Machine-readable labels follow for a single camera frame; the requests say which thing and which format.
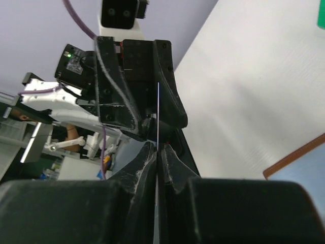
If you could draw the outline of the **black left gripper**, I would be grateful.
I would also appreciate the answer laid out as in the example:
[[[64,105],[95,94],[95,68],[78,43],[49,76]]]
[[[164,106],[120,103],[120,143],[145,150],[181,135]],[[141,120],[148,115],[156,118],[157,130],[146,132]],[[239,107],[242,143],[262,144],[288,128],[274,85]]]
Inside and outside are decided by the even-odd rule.
[[[167,40],[124,40],[98,36],[93,51],[68,44],[54,73],[60,86],[101,124],[140,135],[139,124],[154,113],[154,76],[159,82],[159,120],[183,129],[188,117],[177,91],[172,45]]]

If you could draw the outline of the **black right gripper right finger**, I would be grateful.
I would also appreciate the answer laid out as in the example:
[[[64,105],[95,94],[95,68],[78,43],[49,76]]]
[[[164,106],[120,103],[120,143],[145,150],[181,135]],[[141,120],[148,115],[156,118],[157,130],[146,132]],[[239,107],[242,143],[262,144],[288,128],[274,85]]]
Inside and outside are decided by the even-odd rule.
[[[159,148],[160,243],[324,243],[305,189],[288,181],[201,178]]]

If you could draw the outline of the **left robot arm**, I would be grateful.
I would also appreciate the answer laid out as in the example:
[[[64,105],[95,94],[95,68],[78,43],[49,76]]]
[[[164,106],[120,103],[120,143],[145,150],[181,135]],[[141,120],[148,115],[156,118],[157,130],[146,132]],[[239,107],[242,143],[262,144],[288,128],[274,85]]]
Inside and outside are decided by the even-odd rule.
[[[45,124],[72,123],[96,132],[119,130],[139,141],[164,141],[188,124],[178,95],[171,43],[96,37],[94,50],[66,45],[54,81],[27,73],[14,107]]]

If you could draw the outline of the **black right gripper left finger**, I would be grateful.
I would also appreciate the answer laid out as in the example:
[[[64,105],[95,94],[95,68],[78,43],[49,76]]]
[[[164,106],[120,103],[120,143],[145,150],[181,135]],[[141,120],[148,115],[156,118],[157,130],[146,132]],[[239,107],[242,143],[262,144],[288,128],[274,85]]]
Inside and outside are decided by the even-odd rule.
[[[17,180],[1,185],[1,243],[152,243],[156,149],[108,180]]]

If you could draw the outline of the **brown leather card holder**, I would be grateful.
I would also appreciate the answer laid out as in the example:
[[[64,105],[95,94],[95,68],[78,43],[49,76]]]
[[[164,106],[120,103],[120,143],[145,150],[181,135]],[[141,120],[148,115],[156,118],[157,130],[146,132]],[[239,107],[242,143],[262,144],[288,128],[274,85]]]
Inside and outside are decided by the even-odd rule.
[[[265,169],[263,175],[265,179],[297,182],[316,202],[324,204],[324,134]]]

